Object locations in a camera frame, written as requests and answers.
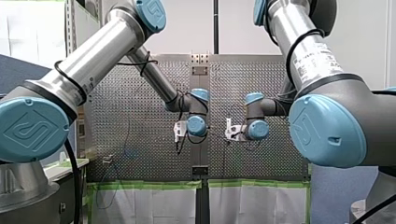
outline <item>perforated metal panel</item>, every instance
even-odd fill
[[[165,57],[168,61],[156,57],[181,91],[190,86],[189,57]],[[119,173],[108,170],[105,179],[191,179],[189,144],[180,155],[176,153],[173,127],[178,114],[164,110],[160,97],[133,66],[116,66],[95,88],[86,113],[96,150],[96,160],[89,166],[89,181],[102,180],[107,171],[103,157],[109,155],[114,156]]]
[[[219,135],[226,129],[226,118],[243,124],[248,93],[261,91],[266,97],[279,93],[286,73],[283,59],[211,55],[210,62],[210,178],[306,179],[307,163],[293,146],[285,120],[267,118],[270,136],[260,144],[227,144]]]
[[[87,148],[96,160],[88,170],[89,181],[114,179],[189,180],[192,161],[209,166],[210,178],[260,178],[305,180],[306,161],[294,148],[288,123],[268,118],[270,137],[257,143],[224,141],[226,118],[243,122],[244,99],[252,91],[275,97],[285,74],[280,56],[210,55],[210,135],[208,164],[195,157],[186,141],[178,156],[173,127],[178,114],[166,112],[155,91],[132,66],[117,66],[94,90],[86,108]],[[159,66],[172,83],[187,91],[191,77],[190,55],[161,55]],[[199,78],[198,84],[205,79]],[[130,130],[128,140],[128,120]],[[107,170],[103,157],[113,155],[114,169]]]

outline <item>wire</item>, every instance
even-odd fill
[[[138,66],[138,65],[144,65],[148,63],[158,63],[157,60],[150,60],[147,62],[142,62],[142,63],[117,63],[117,65],[125,65],[125,66]]]
[[[84,105],[85,102],[87,102],[87,93],[84,91],[84,89],[82,89],[82,87],[70,76],[68,76],[60,67],[59,64],[62,61],[58,61],[56,62],[53,67],[55,68],[55,70],[59,73],[59,75],[63,76],[64,78],[66,78],[68,81],[70,81],[73,85],[75,85],[79,91],[79,94],[81,95],[82,101],[81,103],[79,103],[79,105]]]
[[[394,202],[396,202],[396,194],[391,196],[390,198],[386,199],[384,202],[380,203],[376,207],[372,208],[370,211],[368,211],[362,217],[358,218],[358,220],[356,220],[353,224],[361,224],[364,220],[366,220],[367,218],[369,218],[372,215],[374,215],[375,213],[377,213],[379,210],[383,209],[384,207],[386,207]]]
[[[125,141],[124,141],[124,145],[123,145],[122,151],[123,151],[123,154],[124,154],[124,156],[126,158],[128,158],[130,160],[133,160],[134,157],[130,157],[130,155],[128,155],[128,152],[126,151],[126,145],[127,145],[130,133],[131,133],[131,119],[130,119],[129,114],[128,114],[128,131],[126,133],[126,137],[125,137]]]
[[[275,104],[276,104],[276,111],[277,111],[277,107],[278,106],[282,109],[284,116],[281,116],[280,118],[281,119],[287,119],[288,118],[288,112],[286,111],[285,106],[283,106],[281,104],[281,102],[283,102],[285,104],[292,104],[292,102],[289,103],[289,102],[285,102],[285,101],[282,101],[282,100],[276,99],[276,98],[272,98],[271,100],[273,100],[275,102]]]
[[[99,206],[99,197],[98,197],[99,192],[100,192],[100,186],[101,186],[102,183],[104,182],[106,176],[109,174],[109,171],[111,171],[111,167],[113,167],[113,169],[115,170],[116,175],[117,175],[117,179],[119,180],[119,183],[117,184],[116,191],[114,192],[113,197],[111,198],[110,204],[101,207],[101,206]],[[96,189],[95,203],[96,203],[96,207],[97,207],[98,209],[100,209],[100,210],[106,210],[107,208],[111,207],[111,205],[114,203],[114,199],[116,198],[117,192],[118,192],[118,190],[119,190],[119,188],[120,188],[120,182],[121,182],[121,181],[120,181],[120,173],[119,173],[119,171],[118,171],[118,168],[117,168],[116,164],[114,164],[114,163],[112,162],[112,163],[109,164],[107,170],[105,171],[104,175],[102,176],[101,181],[100,181],[99,184],[98,184],[98,188]]]
[[[143,76],[143,73],[145,72],[146,66],[148,63],[156,63],[158,64],[157,60],[150,60],[150,51],[148,51],[148,54],[146,55],[145,61],[141,63],[117,63],[117,65],[126,65],[126,66],[138,66],[138,65],[143,65],[142,69],[140,70],[140,76]]]
[[[79,170],[77,165],[77,160],[73,152],[73,148],[70,145],[69,139],[66,139],[64,142],[64,147],[66,148],[66,152],[69,156],[70,163],[72,165],[73,179],[74,179],[74,191],[75,191],[75,215],[74,215],[74,223],[79,223],[79,211],[81,209],[82,198],[80,197],[80,179],[79,179]]]
[[[277,44],[276,40],[274,39],[274,36],[273,36],[273,34],[272,34],[272,32],[271,32],[270,17],[269,17],[269,10],[270,10],[269,6],[270,6],[270,1],[267,1],[267,4],[266,4],[266,6],[265,6],[265,26],[267,27],[267,33],[268,33],[268,35],[270,36],[271,41],[272,41],[275,45],[278,46],[278,44]]]
[[[303,42],[303,40],[305,40],[307,37],[311,36],[311,35],[321,35],[322,37],[325,36],[324,31],[320,30],[320,29],[312,29],[308,32],[306,32],[303,35],[300,35],[296,41],[291,45],[289,52],[288,52],[288,56],[286,57],[286,73],[288,75],[289,81],[290,83],[294,85],[293,82],[293,78],[291,76],[291,69],[290,69],[290,64],[291,64],[291,56],[293,55],[294,50],[297,48],[297,46]]]

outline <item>metal stand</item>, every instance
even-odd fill
[[[396,194],[396,174],[394,171],[387,172],[383,169],[387,168],[379,168],[378,176],[376,177],[367,199],[352,204],[349,213],[350,223],[353,223],[370,209]],[[376,223],[396,224],[396,204],[393,203],[385,207],[363,222],[363,224]]]

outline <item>light blue joint cap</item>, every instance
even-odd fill
[[[268,137],[270,127],[264,120],[256,120],[248,126],[248,137],[252,140],[262,140]]]
[[[152,33],[157,34],[165,28],[166,13],[161,0],[136,0],[136,11]]]
[[[51,101],[21,97],[0,104],[0,160],[39,161],[55,153],[69,133],[69,121]]]
[[[290,109],[290,135],[297,149],[316,165],[349,168],[366,157],[366,139],[355,117],[323,95],[306,95]]]
[[[250,105],[253,104],[256,101],[260,101],[264,99],[264,94],[262,94],[261,92],[252,92],[249,93],[245,99],[245,104],[246,105]]]
[[[256,0],[254,3],[253,21],[257,26],[264,26],[266,0]]]
[[[203,137],[206,134],[206,122],[199,116],[191,116],[187,120],[187,131],[189,134]]]
[[[198,97],[201,100],[209,101],[209,91],[205,89],[192,89],[191,95]]]

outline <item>white wall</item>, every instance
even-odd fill
[[[378,0],[373,6],[371,0],[338,0],[336,24],[326,40],[345,70],[363,77],[372,89],[386,86],[389,2]],[[163,4],[168,22],[148,41],[152,52],[213,52],[212,0],[163,0]],[[219,0],[220,53],[280,53],[263,28],[254,26],[253,7],[254,0]]]
[[[338,0],[338,15],[328,43],[347,72],[360,75],[372,89],[385,87],[388,2]]]
[[[0,1],[0,54],[46,67],[64,59],[64,3]]]

